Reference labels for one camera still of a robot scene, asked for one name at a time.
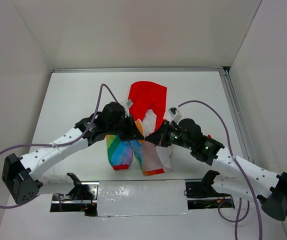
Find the rainbow red white jacket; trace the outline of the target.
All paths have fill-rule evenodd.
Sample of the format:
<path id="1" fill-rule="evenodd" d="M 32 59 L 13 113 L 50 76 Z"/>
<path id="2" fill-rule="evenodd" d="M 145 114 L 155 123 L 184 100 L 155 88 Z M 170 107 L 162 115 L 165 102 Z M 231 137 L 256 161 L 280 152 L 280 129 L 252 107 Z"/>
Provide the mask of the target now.
<path id="1" fill-rule="evenodd" d="M 127 113 L 144 137 L 154 133 L 163 120 L 170 120 L 166 113 L 167 87 L 151 81 L 137 81 L 130 86 L 128 99 L 133 105 Z M 127 170 L 133 159 L 140 165 L 146 176 L 167 173 L 172 170 L 172 148 L 154 145 L 145 140 L 122 141 L 116 135 L 107 135 L 108 162 L 115 171 Z"/>

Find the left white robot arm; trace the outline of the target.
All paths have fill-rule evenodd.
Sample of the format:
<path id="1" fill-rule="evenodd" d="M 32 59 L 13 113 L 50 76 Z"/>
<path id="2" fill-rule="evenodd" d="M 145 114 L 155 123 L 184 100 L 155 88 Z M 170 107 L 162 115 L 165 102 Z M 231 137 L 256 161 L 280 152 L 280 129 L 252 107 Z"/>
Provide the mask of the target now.
<path id="1" fill-rule="evenodd" d="M 22 156 L 8 155 L 1 179 L 15 203 L 26 204 L 39 194 L 44 185 L 39 179 L 47 170 L 70 155 L 104 140 L 107 135 L 116 135 L 124 141 L 144 138 L 133 116 L 126 115 L 121 104 L 110 102 L 102 111 L 81 119 L 54 142 Z"/>

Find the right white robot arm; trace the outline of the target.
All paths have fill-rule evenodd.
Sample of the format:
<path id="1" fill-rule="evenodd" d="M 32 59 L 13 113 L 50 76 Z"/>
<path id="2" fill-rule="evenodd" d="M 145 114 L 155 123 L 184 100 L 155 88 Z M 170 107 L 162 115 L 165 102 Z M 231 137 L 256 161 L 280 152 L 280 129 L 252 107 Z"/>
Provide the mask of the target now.
<path id="1" fill-rule="evenodd" d="M 202 133 L 194 120 L 186 118 L 178 124 L 164 121 L 145 140 L 157 146 L 177 145 L 190 150 L 198 161 L 210 166 L 204 176 L 202 192 L 207 196 L 225 193 L 258 204 L 271 218 L 287 217 L 287 173 L 266 170 L 230 153 L 228 147 Z"/>

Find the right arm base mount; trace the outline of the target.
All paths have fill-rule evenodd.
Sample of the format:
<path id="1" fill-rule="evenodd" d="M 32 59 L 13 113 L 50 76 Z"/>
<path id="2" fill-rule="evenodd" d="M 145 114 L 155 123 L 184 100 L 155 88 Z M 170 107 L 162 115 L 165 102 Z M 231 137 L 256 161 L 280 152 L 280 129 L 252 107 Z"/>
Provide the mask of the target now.
<path id="1" fill-rule="evenodd" d="M 187 197 L 187 208 L 189 210 L 234 208 L 232 197 L 226 193 L 210 192 L 202 188 L 201 181 L 186 181 L 183 194 Z"/>

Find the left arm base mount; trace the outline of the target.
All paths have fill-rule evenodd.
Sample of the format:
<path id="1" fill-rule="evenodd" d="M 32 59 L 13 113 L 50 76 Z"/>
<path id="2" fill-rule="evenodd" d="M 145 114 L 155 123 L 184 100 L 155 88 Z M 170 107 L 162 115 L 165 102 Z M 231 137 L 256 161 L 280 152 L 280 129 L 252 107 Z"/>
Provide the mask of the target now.
<path id="1" fill-rule="evenodd" d="M 98 181 L 85 181 L 79 188 L 69 193 L 54 193 L 51 199 L 51 213 L 84 213 L 87 217 L 96 217 L 99 192 Z"/>

